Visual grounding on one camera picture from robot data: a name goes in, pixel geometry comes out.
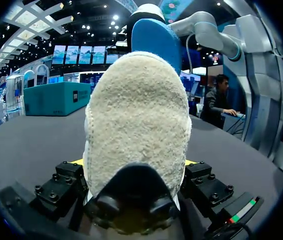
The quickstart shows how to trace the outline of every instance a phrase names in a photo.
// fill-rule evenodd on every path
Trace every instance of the yellow part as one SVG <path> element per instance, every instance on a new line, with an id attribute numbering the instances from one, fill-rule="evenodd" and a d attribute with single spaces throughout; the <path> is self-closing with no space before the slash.
<path id="1" fill-rule="evenodd" d="M 70 163 L 71 164 L 78 164 L 78 165 L 82 165 L 82 166 L 84 165 L 83 159 L 79 159 L 77 161 L 71 161 Z M 188 166 L 189 164 L 197 164 L 197 163 L 198 162 L 186 160 L 185 165 Z"/>

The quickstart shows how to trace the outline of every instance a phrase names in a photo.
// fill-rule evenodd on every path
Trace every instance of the gray table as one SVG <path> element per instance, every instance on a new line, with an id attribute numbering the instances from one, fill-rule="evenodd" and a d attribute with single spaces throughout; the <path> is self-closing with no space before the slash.
<path id="1" fill-rule="evenodd" d="M 32 191 L 62 161 L 82 158 L 85 108 L 66 117 L 19 116 L 0 126 L 0 189 L 15 181 Z M 187 159 L 204 161 L 236 195 L 250 192 L 265 202 L 248 222 L 256 230 L 283 192 L 283 173 L 234 136 L 192 117 Z M 204 227 L 208 222 L 203 220 Z"/>

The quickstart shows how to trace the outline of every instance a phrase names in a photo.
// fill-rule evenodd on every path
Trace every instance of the screw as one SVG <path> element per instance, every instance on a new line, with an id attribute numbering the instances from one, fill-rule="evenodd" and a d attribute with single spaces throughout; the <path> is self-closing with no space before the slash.
<path id="1" fill-rule="evenodd" d="M 231 193 L 234 190 L 234 186 L 233 185 L 228 185 L 225 190 L 226 190 L 226 192 Z"/>
<path id="2" fill-rule="evenodd" d="M 72 179 L 68 176 L 65 178 L 65 180 L 66 180 L 66 183 L 68 183 L 68 184 L 70 184 L 72 182 Z"/>
<path id="3" fill-rule="evenodd" d="M 54 179 L 54 180 L 58 180 L 59 178 L 60 178 L 60 176 L 57 173 L 54 173 L 52 175 L 52 179 Z"/>
<path id="4" fill-rule="evenodd" d="M 57 199 L 58 199 L 58 195 L 55 194 L 54 192 L 51 192 L 51 193 L 49 194 L 49 197 L 50 197 L 52 200 L 57 200 Z"/>
<path id="5" fill-rule="evenodd" d="M 213 174 L 213 173 L 211 173 L 211 174 L 208 175 L 208 179 L 209 179 L 209 180 L 214 180 L 215 177 L 216 177 L 216 176 L 215 176 L 215 174 Z"/>
<path id="6" fill-rule="evenodd" d="M 217 194 L 216 192 L 211 195 L 211 200 L 212 200 L 213 202 L 217 201 L 218 198 L 219 198 L 219 197 L 218 197 L 218 194 Z"/>
<path id="7" fill-rule="evenodd" d="M 36 186 L 35 186 L 35 191 L 36 191 L 36 193 L 40 194 L 40 193 L 43 191 L 42 186 L 36 185 Z"/>
<path id="8" fill-rule="evenodd" d="M 196 184 L 202 184 L 203 183 L 203 178 L 197 177 L 195 182 L 196 182 Z"/>

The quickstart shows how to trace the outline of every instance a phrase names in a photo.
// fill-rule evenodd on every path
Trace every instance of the black jacket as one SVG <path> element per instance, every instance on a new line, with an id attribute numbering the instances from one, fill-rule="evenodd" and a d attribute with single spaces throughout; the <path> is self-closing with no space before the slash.
<path id="1" fill-rule="evenodd" d="M 216 88 L 213 88 L 206 94 L 200 118 L 205 122 L 222 129 L 224 119 L 222 118 L 221 113 L 224 109 L 230 109 L 226 95 L 220 93 Z"/>

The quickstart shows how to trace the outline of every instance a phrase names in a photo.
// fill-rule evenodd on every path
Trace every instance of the robotic arm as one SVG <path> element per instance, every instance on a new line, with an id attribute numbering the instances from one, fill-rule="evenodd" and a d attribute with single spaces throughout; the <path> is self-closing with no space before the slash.
<path id="1" fill-rule="evenodd" d="M 231 61 L 239 60 L 242 55 L 239 40 L 220 33 L 215 18 L 208 12 L 198 11 L 185 19 L 171 23 L 169 26 L 178 37 L 195 34 L 196 41 L 200 45 L 221 52 Z"/>

